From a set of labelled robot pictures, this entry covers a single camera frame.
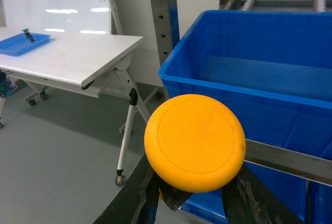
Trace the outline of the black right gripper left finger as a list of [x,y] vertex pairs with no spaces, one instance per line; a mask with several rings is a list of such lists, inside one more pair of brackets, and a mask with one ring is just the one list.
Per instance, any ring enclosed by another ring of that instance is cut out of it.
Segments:
[[143,155],[124,187],[94,223],[155,223],[158,177]]

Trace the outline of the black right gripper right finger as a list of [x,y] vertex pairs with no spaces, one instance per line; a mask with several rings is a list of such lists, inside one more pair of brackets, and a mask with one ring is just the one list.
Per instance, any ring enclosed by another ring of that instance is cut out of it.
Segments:
[[303,223],[245,164],[221,194],[229,223]]

